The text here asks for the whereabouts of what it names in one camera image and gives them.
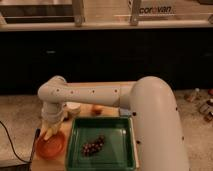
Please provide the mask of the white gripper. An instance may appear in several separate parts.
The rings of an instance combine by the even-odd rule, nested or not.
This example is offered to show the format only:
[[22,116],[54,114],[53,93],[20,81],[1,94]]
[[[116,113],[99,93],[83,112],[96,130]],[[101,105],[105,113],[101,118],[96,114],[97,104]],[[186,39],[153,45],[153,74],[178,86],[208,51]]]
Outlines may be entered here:
[[64,119],[64,104],[44,102],[41,110],[42,126],[59,129]]

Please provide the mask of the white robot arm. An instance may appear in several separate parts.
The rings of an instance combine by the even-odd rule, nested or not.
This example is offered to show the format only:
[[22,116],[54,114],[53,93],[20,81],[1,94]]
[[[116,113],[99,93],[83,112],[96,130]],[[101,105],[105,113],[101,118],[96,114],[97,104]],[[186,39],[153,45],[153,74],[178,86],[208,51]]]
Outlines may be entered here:
[[131,112],[138,171],[190,171],[174,93],[155,76],[130,82],[69,83],[54,76],[38,89],[42,118],[55,124],[62,104],[78,102],[118,107]]

